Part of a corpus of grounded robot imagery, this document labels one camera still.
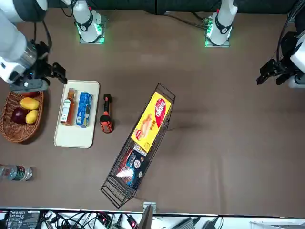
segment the sauce bottle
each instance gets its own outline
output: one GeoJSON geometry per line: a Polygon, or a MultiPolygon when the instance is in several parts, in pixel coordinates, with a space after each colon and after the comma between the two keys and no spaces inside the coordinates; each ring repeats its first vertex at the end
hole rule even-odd
{"type": "Polygon", "coordinates": [[[68,97],[63,101],[61,123],[63,125],[73,125],[75,101],[74,101],[75,90],[69,88],[68,97]]]}

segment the brown table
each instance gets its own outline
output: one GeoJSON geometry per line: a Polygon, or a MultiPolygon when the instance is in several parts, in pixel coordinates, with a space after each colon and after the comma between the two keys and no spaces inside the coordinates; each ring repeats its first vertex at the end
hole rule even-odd
{"type": "MultiPolygon", "coordinates": [[[[176,94],[167,132],[137,193],[123,210],[157,202],[158,212],[303,217],[305,90],[256,85],[285,15],[237,15],[230,48],[205,48],[203,31],[143,11],[108,11],[104,45],[79,44],[73,19],[46,16],[53,49],[70,80],[99,81],[115,97],[112,134],[96,123],[90,149],[53,143],[63,85],[51,80],[38,138],[0,138],[0,162],[35,167],[31,182],[0,184],[1,206],[114,210],[100,192],[126,137],[158,82],[176,94]]],[[[190,13],[177,16],[196,22],[190,13]]],[[[19,24],[31,39],[32,24],[19,24]]],[[[41,25],[38,40],[45,39],[41,25]]],[[[0,83],[4,100],[8,87],[0,83]]]]}

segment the bottle label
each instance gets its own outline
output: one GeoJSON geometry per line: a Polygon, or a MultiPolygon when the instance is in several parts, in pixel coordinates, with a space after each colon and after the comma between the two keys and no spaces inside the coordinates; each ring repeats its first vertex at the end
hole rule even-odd
{"type": "Polygon", "coordinates": [[[17,174],[13,180],[21,180],[25,174],[25,168],[23,166],[16,166],[17,167],[17,174]]]}
{"type": "Polygon", "coordinates": [[[69,108],[70,108],[71,101],[69,99],[66,99],[63,102],[62,106],[62,114],[61,114],[61,122],[66,122],[68,119],[69,114],[69,108]]]}

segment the wire rack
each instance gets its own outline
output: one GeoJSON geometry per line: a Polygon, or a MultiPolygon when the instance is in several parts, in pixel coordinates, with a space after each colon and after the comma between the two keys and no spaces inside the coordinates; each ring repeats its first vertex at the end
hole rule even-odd
{"type": "Polygon", "coordinates": [[[139,122],[140,118],[142,117],[148,103],[145,105],[145,108],[143,109],[140,117],[138,118],[136,124],[132,128],[132,131],[130,132],[128,138],[126,139],[126,142],[125,142],[124,146],[122,147],[122,150],[120,151],[118,157],[116,158],[103,186],[101,187],[101,192],[117,208],[120,208],[127,201],[134,198],[134,196],[137,192],[137,189],[138,189],[141,181],[143,180],[145,173],[159,148],[159,145],[167,131],[167,128],[168,128],[168,125],[170,122],[170,117],[171,117],[173,104],[174,104],[176,96],[170,90],[168,90],[166,87],[164,87],[162,84],[159,83],[157,85],[157,87],[155,88],[154,92],[152,93],[149,101],[151,100],[151,98],[155,92],[158,92],[163,97],[165,97],[172,105],[164,119],[163,124],[160,127],[160,130],[152,144],[152,147],[150,148],[149,152],[147,153],[147,156],[145,157],[147,166],[146,166],[146,169],[143,171],[141,179],[133,179],[133,181],[127,185],[126,180],[123,180],[122,178],[118,178],[116,175],[117,175],[118,171],[123,171],[123,172],[128,173],[128,170],[130,169],[124,165],[125,164],[124,161],[126,160],[126,155],[128,155],[128,153],[131,150],[133,150],[133,148],[135,146],[135,142],[131,139],[131,136],[137,126],[137,123],[139,122]]]}

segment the yellow mango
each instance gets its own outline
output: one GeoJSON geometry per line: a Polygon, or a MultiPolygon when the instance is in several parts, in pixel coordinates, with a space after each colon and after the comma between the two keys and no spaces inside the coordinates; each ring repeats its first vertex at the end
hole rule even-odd
{"type": "Polygon", "coordinates": [[[36,122],[38,118],[38,111],[37,110],[33,110],[33,111],[30,111],[27,116],[25,116],[25,122],[27,124],[33,124],[36,122]]]}
{"type": "Polygon", "coordinates": [[[22,108],[27,110],[36,110],[39,108],[39,102],[36,99],[24,98],[20,101],[22,108]]]}

